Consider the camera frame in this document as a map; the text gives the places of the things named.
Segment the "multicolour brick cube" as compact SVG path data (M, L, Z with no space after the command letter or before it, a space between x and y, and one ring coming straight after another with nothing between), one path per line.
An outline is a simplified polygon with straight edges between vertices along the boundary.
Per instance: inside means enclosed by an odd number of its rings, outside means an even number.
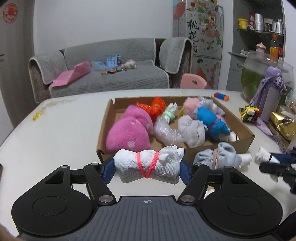
M240 108L239 112L240 118L244 123L256 123L261 114L259 108L252 105L246 105Z

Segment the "white cloth bundle pink band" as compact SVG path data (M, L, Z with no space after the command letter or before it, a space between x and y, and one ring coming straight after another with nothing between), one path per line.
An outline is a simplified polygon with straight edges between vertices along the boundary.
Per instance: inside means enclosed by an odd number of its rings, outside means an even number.
M160 151L143 150L137 153L119 150L113 159L123 183L152 178L176 185L179 182L180 163L184 154L184 148L167 146Z

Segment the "grey sock bundle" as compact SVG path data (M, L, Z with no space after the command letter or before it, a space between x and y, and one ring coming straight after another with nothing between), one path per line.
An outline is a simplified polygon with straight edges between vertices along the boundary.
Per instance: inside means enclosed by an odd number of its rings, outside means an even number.
M203 146L207 131L203 121L194 120L189 115L181 116L178 120L178 130L189 148Z

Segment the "small white bundle black band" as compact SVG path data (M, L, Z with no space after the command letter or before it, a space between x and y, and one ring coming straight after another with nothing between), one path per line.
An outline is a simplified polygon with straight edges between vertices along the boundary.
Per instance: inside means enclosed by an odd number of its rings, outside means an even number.
M269 151L264 149L264 147L260 147L254 158L255 163L260 164L262 162L276 163L279 164L280 161L273 156Z

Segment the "small white pouch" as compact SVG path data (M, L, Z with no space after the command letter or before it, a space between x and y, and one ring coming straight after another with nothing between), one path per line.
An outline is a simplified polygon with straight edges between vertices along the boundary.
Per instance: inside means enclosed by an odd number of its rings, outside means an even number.
M235 132L231 132L230 133L230 136L228 137L228 142L236 142L236 141L239 141L240 138L236 135Z

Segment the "bubble wrap bundle red band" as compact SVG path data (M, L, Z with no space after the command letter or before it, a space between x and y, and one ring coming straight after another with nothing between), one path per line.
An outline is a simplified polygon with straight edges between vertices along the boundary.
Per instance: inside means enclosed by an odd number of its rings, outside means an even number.
M183 143L182 134L178 130L172 129L162 115L158 116L154 123L153 134L165 146L181 145Z

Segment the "light blue sock bundle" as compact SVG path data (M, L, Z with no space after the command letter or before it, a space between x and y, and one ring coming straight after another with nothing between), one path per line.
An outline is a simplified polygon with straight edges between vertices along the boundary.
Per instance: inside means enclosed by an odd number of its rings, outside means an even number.
M211 170L222 170L225 166L244 168L251 161L251 154L237 154L232 145L220 142L216 149L205 149L196 154L193 164L203 164Z

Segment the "pink fur pompom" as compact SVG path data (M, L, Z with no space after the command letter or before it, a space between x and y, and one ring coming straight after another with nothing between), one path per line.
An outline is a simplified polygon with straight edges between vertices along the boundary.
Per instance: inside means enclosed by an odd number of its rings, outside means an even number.
M194 110L201 106L200 100L196 97L187 97L183 104L183 111L185 115L192 115Z

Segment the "blue knit sock bundle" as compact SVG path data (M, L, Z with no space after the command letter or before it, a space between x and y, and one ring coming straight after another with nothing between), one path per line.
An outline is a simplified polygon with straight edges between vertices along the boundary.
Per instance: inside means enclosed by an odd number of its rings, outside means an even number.
M210 137L214 140L219 140L220 135L229 136L230 131L227 125L215 113L208 110L206 107L199 107L196 110L197 120L202 121L207 127Z

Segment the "gold foil bag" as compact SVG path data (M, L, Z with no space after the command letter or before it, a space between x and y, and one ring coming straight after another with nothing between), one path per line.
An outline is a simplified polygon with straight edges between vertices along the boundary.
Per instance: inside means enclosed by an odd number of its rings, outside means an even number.
M272 112L269 124L287 149L295 147L295 120L288 115Z

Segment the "orange plastic bag bundle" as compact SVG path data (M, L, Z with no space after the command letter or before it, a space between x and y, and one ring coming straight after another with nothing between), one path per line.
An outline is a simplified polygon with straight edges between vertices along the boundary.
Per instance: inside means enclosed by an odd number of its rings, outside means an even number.
M139 103L139 102L137 102L135 105L136 105L137 107L139 107L139 108L145 110L149 115L151 115L151 108L152 108L152 107L151 107L150 105L148 105L148 104L144 104L144 103Z

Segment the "clear plastic bag bundle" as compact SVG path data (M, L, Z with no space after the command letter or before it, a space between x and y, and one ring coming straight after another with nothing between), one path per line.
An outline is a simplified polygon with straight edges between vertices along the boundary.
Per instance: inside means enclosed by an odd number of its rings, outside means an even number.
M210 98L205 98L202 96L198 97L201 106L207 108L208 110L212 111L216 115L224 116L225 112L222 108L220 108L217 104L214 103L214 101Z

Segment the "magenta fluffy sock bundle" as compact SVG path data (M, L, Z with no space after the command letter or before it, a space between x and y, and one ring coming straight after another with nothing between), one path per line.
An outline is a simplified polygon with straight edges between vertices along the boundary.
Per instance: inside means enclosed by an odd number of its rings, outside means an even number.
M116 153L121 149L140 152L151 148L149 136L153 123L149 114L136 105L129 105L120 120L107 134L106 150Z

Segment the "white bundle green band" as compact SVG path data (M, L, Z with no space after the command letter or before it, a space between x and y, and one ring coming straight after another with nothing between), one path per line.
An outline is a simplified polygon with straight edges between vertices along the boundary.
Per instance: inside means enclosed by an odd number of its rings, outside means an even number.
M177 110L178 110L178 105L175 102L174 103L171 102L166 107L165 111L163 112L163 116L168 123L175 118L175 112Z

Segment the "orange plastic bundle green band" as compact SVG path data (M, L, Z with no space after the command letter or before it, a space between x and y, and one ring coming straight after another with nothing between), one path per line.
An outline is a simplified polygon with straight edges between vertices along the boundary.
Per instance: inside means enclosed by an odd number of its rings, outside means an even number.
M157 118L159 115L163 114L166 107L167 105L165 101L162 98L156 96L149 107L149 115L151 117L155 116Z

